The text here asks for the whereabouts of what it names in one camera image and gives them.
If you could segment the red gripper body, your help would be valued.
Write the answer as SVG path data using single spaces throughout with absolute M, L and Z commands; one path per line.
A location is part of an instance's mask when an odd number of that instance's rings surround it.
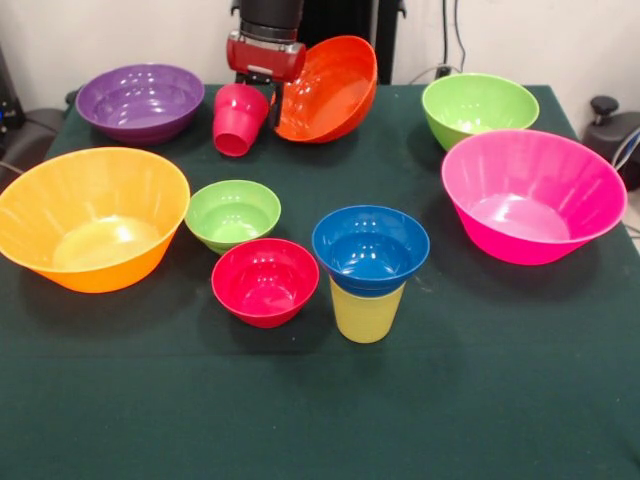
M 270 81 L 291 83 L 304 66 L 306 46 L 299 42 L 272 43 L 232 31 L 226 43 L 231 70 L 243 75 L 258 75 Z

